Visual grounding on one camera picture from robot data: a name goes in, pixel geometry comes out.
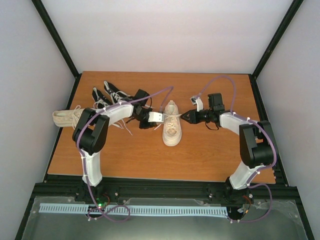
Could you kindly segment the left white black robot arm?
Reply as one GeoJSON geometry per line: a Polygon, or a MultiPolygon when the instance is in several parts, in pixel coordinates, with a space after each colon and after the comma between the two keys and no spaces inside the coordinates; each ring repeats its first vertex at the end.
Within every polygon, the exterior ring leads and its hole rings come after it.
{"type": "Polygon", "coordinates": [[[156,114],[150,107],[146,107],[152,96],[140,89],[133,97],[124,97],[114,104],[107,104],[102,108],[85,108],[73,131],[72,140],[79,151],[83,176],[82,180],[89,185],[86,195],[92,201],[103,198],[104,188],[100,186],[101,150],[106,140],[108,129],[112,124],[129,118],[139,122],[140,129],[150,129],[156,126],[156,114]]]}

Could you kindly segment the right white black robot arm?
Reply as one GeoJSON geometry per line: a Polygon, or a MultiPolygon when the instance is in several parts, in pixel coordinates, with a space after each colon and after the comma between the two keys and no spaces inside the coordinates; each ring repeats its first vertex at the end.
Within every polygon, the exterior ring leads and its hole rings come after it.
{"type": "Polygon", "coordinates": [[[191,102],[196,109],[183,113],[181,119],[189,124],[214,123],[217,130],[227,129],[239,136],[241,162],[226,179],[223,190],[226,201],[236,202],[262,170],[272,168],[277,162],[273,130],[268,121],[251,120],[226,110],[221,93],[208,94],[207,98],[209,108],[204,109],[201,98],[193,96],[191,102]]]}

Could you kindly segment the beige lace platform sneaker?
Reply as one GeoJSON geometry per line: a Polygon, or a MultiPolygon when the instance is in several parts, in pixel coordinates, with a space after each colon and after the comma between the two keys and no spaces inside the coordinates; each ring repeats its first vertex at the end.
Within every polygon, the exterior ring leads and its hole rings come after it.
{"type": "Polygon", "coordinates": [[[176,146],[182,138],[179,108],[173,100],[170,100],[164,108],[164,122],[155,129],[163,126],[162,140],[168,147],[176,146]]]}

